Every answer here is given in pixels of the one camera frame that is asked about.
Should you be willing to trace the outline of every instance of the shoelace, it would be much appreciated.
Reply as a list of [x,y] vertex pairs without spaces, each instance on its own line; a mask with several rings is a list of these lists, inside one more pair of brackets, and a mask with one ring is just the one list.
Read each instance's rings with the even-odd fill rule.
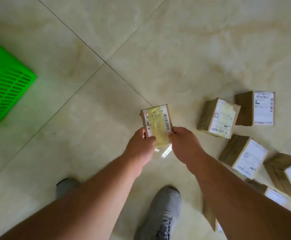
[[156,236],[153,238],[153,240],[170,240],[170,223],[172,218],[164,215],[162,219],[162,224],[156,234]]

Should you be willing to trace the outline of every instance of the package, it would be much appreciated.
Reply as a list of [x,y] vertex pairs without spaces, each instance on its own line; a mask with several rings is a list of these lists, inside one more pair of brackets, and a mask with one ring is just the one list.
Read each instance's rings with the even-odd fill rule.
[[208,205],[207,201],[203,199],[203,215],[211,225],[212,229],[215,232],[221,232],[223,233],[223,229],[221,225],[219,224],[218,220],[216,219],[211,207]]
[[287,203],[287,198],[280,195],[273,189],[270,189],[267,185],[261,184],[252,179],[245,180],[249,185],[251,185],[254,189],[259,191],[260,193],[264,194],[269,199],[273,200],[274,202],[278,203],[281,206],[284,206]]
[[241,105],[236,125],[274,126],[275,92],[240,93],[235,103]]
[[279,153],[264,162],[276,188],[291,196],[291,155]]
[[170,145],[168,134],[173,131],[171,116],[167,104],[141,110],[145,135],[155,136],[155,147]]
[[238,117],[240,106],[216,98],[204,104],[198,130],[216,136],[231,138],[232,127]]
[[267,154],[268,150],[253,138],[233,135],[221,153],[219,161],[253,179]]

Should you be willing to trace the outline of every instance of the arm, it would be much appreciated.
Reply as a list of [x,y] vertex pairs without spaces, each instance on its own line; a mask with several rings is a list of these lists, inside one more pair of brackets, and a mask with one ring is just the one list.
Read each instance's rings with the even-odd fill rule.
[[170,134],[176,157],[195,175],[229,240],[291,239],[291,212],[209,156],[196,136],[183,127]]
[[21,222],[0,240],[109,239],[135,178],[154,152],[139,129],[118,157],[79,188]]

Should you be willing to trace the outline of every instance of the person's left hand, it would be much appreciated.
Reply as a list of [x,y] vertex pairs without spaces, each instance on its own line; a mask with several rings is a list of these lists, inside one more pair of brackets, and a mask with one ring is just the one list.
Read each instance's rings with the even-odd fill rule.
[[123,156],[136,161],[142,170],[142,167],[151,160],[156,140],[154,136],[145,138],[144,128],[140,128],[131,137]]

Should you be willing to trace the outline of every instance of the forearm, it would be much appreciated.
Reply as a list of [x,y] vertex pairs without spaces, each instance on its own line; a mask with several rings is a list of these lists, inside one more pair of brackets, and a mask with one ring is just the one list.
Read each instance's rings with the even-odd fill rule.
[[291,212],[253,190],[206,153],[192,160],[204,197],[228,239],[291,239]]
[[4,234],[10,239],[109,239],[142,168],[121,156],[64,198],[46,206]]

